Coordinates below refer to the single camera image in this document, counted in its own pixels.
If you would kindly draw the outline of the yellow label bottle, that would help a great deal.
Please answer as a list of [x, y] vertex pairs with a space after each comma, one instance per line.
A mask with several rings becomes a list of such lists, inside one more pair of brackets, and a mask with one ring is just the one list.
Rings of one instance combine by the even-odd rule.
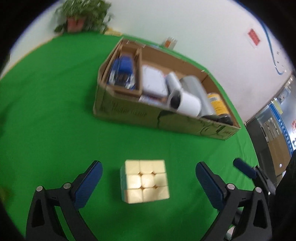
[[207, 97], [210, 101], [210, 104], [215, 110], [217, 121], [232, 126], [233, 120], [231, 114], [221, 96], [217, 93], [212, 92], [208, 93]]

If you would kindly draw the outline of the red notice on wall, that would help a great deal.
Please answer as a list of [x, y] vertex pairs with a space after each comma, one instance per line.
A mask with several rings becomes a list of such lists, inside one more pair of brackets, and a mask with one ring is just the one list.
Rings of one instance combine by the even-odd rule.
[[254, 28], [249, 28], [246, 32], [246, 37], [253, 48], [258, 48], [262, 40]]

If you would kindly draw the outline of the potted green plant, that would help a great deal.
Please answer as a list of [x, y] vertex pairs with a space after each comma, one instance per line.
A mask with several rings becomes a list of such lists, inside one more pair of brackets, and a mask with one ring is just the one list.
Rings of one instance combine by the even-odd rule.
[[64, 1], [55, 13], [60, 23], [55, 33], [79, 33], [107, 31], [113, 14], [109, 12], [111, 3], [107, 1]]

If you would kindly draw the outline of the blue toy item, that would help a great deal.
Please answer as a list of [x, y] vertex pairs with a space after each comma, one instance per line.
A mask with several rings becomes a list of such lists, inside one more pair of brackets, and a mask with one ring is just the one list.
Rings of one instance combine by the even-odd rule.
[[124, 87], [129, 90], [135, 88], [132, 57], [123, 55], [114, 60], [107, 83], [113, 86]]

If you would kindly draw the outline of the white handheld fan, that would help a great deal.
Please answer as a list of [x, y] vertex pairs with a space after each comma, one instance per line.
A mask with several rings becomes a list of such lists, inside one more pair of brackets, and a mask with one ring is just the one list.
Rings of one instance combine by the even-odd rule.
[[179, 114], [196, 118], [201, 112], [200, 99], [182, 88], [175, 72], [170, 72], [165, 80], [169, 90], [168, 107]]

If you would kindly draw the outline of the green table cloth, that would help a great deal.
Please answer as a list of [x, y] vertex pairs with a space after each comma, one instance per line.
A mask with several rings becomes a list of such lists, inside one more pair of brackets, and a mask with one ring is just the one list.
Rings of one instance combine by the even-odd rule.
[[[252, 190], [232, 164], [257, 164], [245, 128], [221, 141], [102, 121], [93, 115], [99, 66], [119, 41], [95, 33], [63, 35], [20, 61], [1, 80], [1, 187], [21, 233], [37, 186], [59, 188], [94, 160], [103, 176], [81, 214], [99, 240], [199, 240], [217, 215], [195, 166], [206, 162], [227, 183]], [[170, 198], [121, 199], [124, 161], [163, 159]]]

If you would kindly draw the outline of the silver metal tin can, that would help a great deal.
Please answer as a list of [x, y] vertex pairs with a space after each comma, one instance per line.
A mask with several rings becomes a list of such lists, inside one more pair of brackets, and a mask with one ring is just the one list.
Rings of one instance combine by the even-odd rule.
[[216, 115], [216, 112], [207, 97], [207, 92], [199, 78], [193, 75], [188, 75], [181, 78], [180, 83], [185, 91], [200, 99], [201, 111], [199, 113], [199, 117]]

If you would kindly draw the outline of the white device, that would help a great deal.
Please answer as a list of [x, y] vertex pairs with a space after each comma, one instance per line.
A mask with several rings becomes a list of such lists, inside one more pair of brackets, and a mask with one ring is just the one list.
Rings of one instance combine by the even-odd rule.
[[145, 95], [156, 98], [165, 98], [168, 96], [164, 73], [152, 66], [142, 66], [142, 87]]

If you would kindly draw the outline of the narrow cardboard insert tray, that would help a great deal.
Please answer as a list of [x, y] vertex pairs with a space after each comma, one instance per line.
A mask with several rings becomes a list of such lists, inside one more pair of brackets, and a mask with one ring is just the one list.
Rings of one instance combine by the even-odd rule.
[[98, 83], [133, 97], [142, 95], [142, 48], [121, 41], [100, 67]]

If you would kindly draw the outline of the glass door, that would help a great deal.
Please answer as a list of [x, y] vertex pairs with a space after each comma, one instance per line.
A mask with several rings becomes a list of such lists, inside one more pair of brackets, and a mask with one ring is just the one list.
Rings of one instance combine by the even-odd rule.
[[277, 184], [295, 150], [295, 72], [246, 127], [259, 166]]

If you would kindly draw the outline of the colourful board game box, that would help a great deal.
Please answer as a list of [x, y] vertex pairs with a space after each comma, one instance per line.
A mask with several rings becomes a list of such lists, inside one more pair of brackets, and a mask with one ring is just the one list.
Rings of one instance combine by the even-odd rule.
[[145, 74], [142, 77], [142, 96], [153, 102], [166, 105], [168, 88], [162, 74]]

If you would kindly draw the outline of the yellow cloth by plant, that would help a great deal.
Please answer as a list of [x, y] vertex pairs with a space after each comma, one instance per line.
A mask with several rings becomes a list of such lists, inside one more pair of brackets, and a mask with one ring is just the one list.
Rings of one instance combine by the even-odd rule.
[[123, 33], [108, 27], [107, 30], [104, 32], [104, 35], [120, 37], [123, 35]]

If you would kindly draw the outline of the blue wall stripe decal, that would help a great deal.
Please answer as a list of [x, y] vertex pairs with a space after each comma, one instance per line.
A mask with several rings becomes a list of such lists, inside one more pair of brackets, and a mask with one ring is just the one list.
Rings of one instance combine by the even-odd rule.
[[265, 34], [273, 65], [277, 74], [279, 76], [283, 76], [284, 74], [291, 72], [293, 68], [292, 63], [284, 47], [279, 42], [279, 40], [276, 39], [267, 25], [262, 20], [258, 21]]

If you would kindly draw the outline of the large open cardboard box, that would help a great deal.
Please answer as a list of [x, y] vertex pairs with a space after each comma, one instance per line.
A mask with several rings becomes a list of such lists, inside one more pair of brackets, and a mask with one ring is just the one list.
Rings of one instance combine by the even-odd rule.
[[210, 73], [125, 38], [98, 70], [93, 113], [103, 120], [220, 140], [241, 128]]

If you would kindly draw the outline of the yellow cream puzzle cube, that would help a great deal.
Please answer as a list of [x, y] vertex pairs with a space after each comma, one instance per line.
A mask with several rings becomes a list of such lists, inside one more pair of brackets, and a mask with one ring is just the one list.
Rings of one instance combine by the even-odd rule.
[[164, 160], [126, 160], [120, 169], [122, 201], [128, 204], [170, 198]]

